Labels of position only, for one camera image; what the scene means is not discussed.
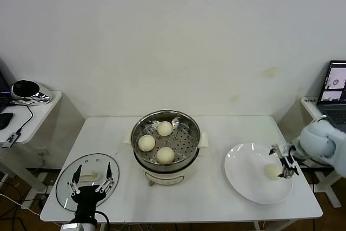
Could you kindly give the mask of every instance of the laptop keyboard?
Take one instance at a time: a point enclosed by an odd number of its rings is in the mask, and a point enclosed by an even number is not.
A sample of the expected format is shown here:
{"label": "laptop keyboard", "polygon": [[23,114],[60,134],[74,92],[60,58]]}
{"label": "laptop keyboard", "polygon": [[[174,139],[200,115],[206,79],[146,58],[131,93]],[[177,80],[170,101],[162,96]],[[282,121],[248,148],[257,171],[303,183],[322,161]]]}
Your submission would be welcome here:
{"label": "laptop keyboard", "polygon": [[336,124],[346,124],[346,109],[325,110],[324,113]]}

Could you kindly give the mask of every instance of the glass lid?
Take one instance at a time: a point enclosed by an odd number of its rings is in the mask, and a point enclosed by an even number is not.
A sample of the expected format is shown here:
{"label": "glass lid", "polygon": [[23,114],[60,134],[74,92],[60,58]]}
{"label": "glass lid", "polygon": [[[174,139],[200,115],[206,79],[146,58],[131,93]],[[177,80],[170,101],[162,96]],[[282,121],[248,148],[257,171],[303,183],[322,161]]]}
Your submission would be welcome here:
{"label": "glass lid", "polygon": [[79,178],[78,187],[88,185],[102,185],[106,179],[107,167],[110,162],[112,170],[112,178],[114,185],[107,193],[106,198],[99,201],[97,205],[106,201],[113,193],[119,180],[119,167],[116,161],[106,154],[89,154],[80,157],[71,163],[64,172],[60,175],[56,184],[56,198],[59,204],[70,211],[76,211],[77,203],[71,198],[71,189],[68,182],[72,181],[73,174],[77,171],[78,167],[82,165],[81,176]]}

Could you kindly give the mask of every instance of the steamed bun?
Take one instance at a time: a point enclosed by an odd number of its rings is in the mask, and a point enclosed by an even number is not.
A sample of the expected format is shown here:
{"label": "steamed bun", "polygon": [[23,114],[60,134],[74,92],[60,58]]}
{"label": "steamed bun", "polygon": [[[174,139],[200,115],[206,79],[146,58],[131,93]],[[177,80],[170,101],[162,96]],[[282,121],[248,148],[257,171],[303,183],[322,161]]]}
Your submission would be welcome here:
{"label": "steamed bun", "polygon": [[172,163],[174,157],[174,151],[170,147],[163,147],[156,153],[156,160],[159,164]]}
{"label": "steamed bun", "polygon": [[160,122],[157,126],[157,132],[161,136],[168,136],[173,132],[173,126],[167,121]]}
{"label": "steamed bun", "polygon": [[281,179],[278,175],[282,173],[282,169],[276,163],[271,163],[264,166],[264,173],[269,179],[276,181]]}
{"label": "steamed bun", "polygon": [[141,151],[151,151],[155,147],[155,139],[151,135],[143,135],[138,140],[138,147]]}

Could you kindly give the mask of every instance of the metal steamer tray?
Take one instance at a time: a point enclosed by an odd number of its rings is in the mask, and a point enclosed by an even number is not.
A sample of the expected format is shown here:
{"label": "metal steamer tray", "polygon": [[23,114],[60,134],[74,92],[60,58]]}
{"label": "metal steamer tray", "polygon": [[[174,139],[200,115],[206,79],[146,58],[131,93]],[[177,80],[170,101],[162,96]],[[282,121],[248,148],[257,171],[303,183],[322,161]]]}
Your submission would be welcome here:
{"label": "metal steamer tray", "polygon": [[[157,126],[162,121],[168,121],[173,126],[173,132],[169,136],[161,136],[157,132]],[[139,149],[138,140],[143,135],[154,137],[153,150],[144,152]],[[131,145],[138,162],[158,173],[171,173],[190,164],[196,158],[200,139],[201,132],[197,123],[190,116],[172,110],[161,110],[145,116],[136,123],[131,133]],[[162,147],[173,149],[173,163],[162,165],[156,161],[156,153]]]}

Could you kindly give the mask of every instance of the laptop screen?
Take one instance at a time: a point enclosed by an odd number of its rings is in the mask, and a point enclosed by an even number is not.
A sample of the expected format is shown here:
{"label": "laptop screen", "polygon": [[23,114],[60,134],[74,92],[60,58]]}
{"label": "laptop screen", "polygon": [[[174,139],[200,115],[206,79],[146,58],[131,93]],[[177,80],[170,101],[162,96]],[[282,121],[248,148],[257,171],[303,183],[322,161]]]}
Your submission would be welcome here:
{"label": "laptop screen", "polygon": [[10,87],[6,83],[4,76],[2,76],[0,72],[0,98],[1,97],[9,97],[10,96]]}
{"label": "laptop screen", "polygon": [[331,61],[319,104],[346,104],[346,61]]}

